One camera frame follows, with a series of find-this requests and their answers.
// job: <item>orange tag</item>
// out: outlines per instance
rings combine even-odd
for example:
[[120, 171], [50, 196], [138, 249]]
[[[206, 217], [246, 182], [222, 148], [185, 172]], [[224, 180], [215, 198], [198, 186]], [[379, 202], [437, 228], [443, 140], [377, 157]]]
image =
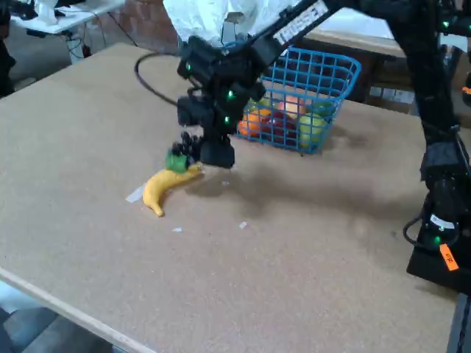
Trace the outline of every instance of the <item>orange tag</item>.
[[442, 253], [443, 260], [445, 260], [447, 264], [448, 271], [455, 271], [459, 268], [447, 244], [440, 245], [440, 252]]

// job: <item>blue wire basket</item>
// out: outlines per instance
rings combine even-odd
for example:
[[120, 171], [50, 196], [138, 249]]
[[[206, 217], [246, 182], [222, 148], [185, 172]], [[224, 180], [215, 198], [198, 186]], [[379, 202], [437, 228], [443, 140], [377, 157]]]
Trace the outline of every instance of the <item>blue wire basket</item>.
[[352, 90], [361, 64], [350, 57], [290, 47], [262, 76], [266, 94], [246, 106], [237, 136], [314, 153]]

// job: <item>yellow banana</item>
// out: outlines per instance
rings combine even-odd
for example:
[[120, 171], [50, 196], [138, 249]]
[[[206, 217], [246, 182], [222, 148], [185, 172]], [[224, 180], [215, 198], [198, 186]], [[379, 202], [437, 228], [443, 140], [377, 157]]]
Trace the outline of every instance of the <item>yellow banana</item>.
[[142, 199], [144, 204], [152, 209], [159, 217], [163, 216], [162, 208], [159, 205], [160, 197], [170, 188], [180, 185], [201, 174], [199, 165], [191, 165], [183, 174], [175, 173], [164, 169], [156, 173], [146, 184]]

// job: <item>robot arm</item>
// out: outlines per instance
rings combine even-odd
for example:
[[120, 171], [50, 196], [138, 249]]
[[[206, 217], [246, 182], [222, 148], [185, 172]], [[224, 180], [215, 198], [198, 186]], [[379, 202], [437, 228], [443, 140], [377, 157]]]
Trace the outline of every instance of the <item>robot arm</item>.
[[[438, 251], [443, 244], [449, 246], [457, 261], [466, 261], [471, 268], [468, 250], [460, 246], [462, 232], [470, 226], [471, 169], [458, 136], [438, 34], [468, 35], [471, 17], [457, 11], [452, 0], [432, 1], [302, 0], [296, 7], [282, 11], [276, 22], [245, 43], [220, 49], [191, 37], [183, 49], [178, 74], [194, 87], [178, 100], [178, 119], [182, 126], [200, 125], [203, 136], [191, 138], [184, 132], [183, 142], [175, 143], [167, 156], [167, 169], [181, 172], [199, 160], [231, 168], [235, 158], [229, 135], [236, 133], [249, 99], [258, 101], [263, 97], [260, 75], [291, 43], [342, 7], [383, 18], [406, 54], [426, 140], [420, 170], [429, 192], [420, 214], [405, 226], [404, 236], [414, 244], [414, 251], [429, 256], [434, 265], [424, 265], [423, 259], [414, 265], [411, 258], [408, 271], [464, 291], [462, 284], [471, 283], [471, 271], [454, 277], [446, 275], [441, 271], [444, 264]], [[422, 228], [417, 240], [412, 240], [407, 231], [417, 221], [422, 221]], [[436, 274], [429, 274], [433, 266]]]

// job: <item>red apple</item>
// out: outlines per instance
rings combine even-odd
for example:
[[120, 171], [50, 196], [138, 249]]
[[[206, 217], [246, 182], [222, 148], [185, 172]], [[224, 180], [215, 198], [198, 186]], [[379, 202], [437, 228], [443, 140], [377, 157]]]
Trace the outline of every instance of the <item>red apple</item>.
[[297, 140], [297, 125], [296, 122], [289, 118], [285, 113], [275, 110], [267, 121], [262, 125], [263, 136], [276, 143], [285, 143], [290, 146], [296, 145]]
[[279, 101], [276, 108], [286, 114], [291, 119], [298, 119], [300, 115], [306, 114], [307, 108], [304, 99], [296, 96], [286, 96], [284, 101]]

